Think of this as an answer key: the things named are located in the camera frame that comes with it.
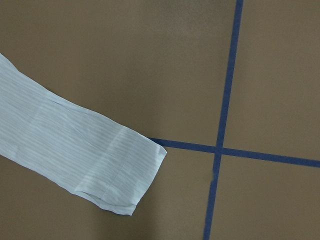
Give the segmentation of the light blue button shirt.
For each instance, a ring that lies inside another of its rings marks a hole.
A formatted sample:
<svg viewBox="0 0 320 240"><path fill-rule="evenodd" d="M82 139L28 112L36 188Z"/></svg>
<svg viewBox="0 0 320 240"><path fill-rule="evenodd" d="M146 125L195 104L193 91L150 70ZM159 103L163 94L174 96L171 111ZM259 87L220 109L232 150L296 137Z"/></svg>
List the light blue button shirt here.
<svg viewBox="0 0 320 240"><path fill-rule="evenodd" d="M132 215L167 155L0 58L0 153L103 210Z"/></svg>

